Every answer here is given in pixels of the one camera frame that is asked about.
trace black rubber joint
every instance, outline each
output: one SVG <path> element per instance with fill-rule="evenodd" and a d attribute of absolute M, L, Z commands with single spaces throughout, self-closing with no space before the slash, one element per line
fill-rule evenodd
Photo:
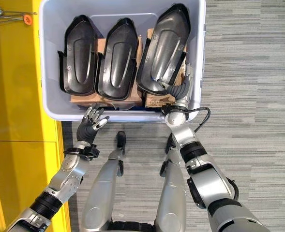
<path fill-rule="evenodd" d="M 217 211 L 219 208 L 226 206 L 226 205 L 237 205 L 237 206 L 242 207 L 242 205 L 239 202 L 237 202 L 233 199 L 229 199 L 229 198 L 219 199 L 219 200 L 212 202 L 208 206 L 208 211 L 209 211 L 211 217 L 214 215 L 215 211 Z"/>
<path fill-rule="evenodd" d="M 59 199 L 55 198 L 48 192 L 42 192 L 40 196 L 36 198 L 35 202 L 30 206 L 30 208 L 36 211 L 38 214 L 51 220 L 62 205 L 63 204 Z"/>
<path fill-rule="evenodd" d="M 193 158 L 207 154 L 203 145 L 201 145 L 201 143 L 198 141 L 185 145 L 180 150 L 180 153 L 185 163 L 187 163 Z"/>

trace robot forearm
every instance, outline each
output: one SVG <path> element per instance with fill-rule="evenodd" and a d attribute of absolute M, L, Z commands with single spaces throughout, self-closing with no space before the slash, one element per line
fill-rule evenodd
<path fill-rule="evenodd" d="M 30 208 L 25 209 L 6 229 L 8 232 L 45 231 L 61 206 L 75 194 L 92 158 L 99 151 L 87 142 L 78 141 L 69 149 L 60 170 L 53 176 Z"/>
<path fill-rule="evenodd" d="M 268 232 L 269 230 L 232 196 L 227 178 L 186 123 L 179 128 L 172 128 L 172 134 L 190 176 L 187 183 L 192 198 L 199 208 L 207 209 L 212 231 Z"/>

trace black glove hand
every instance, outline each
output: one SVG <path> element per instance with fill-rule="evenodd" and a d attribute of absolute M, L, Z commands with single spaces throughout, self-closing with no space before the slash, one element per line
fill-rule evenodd
<path fill-rule="evenodd" d="M 83 119 L 76 132 L 76 138 L 78 141 L 88 142 L 92 144 L 97 131 L 103 127 L 109 119 L 109 116 L 99 119 L 104 109 L 97 110 L 94 107 L 90 107 L 83 116 Z"/>

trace robotic hand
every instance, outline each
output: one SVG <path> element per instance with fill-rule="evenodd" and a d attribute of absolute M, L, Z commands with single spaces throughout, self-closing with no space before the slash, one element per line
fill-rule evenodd
<path fill-rule="evenodd" d="M 79 189 L 82 177 L 89 162 L 98 157 L 99 151 L 92 144 L 98 130 L 109 117 L 100 119 L 103 109 L 98 111 L 90 107 L 83 116 L 77 130 L 77 143 L 64 152 L 60 170 L 53 176 L 30 208 L 25 209 L 6 229 L 9 232 L 43 232 L 51 224 L 51 219 L 61 206 Z"/>

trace gray carpet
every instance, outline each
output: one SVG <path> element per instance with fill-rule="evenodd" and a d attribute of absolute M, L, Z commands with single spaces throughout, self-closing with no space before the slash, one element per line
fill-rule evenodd
<path fill-rule="evenodd" d="M 212 111 L 197 133 L 202 144 L 236 180 L 240 201 L 271 231 L 285 231 L 285 0 L 207 0 L 202 105 Z M 203 113 L 193 127 L 202 118 Z M 77 126 L 63 123 L 65 147 L 72 145 Z M 113 218 L 154 221 L 169 130 L 162 124 L 109 123 L 95 140 L 100 157 L 70 200 L 74 232 L 79 231 L 91 184 L 120 130 L 127 134 L 127 156 Z M 210 231 L 206 211 L 198 209 L 187 193 L 186 231 Z"/>

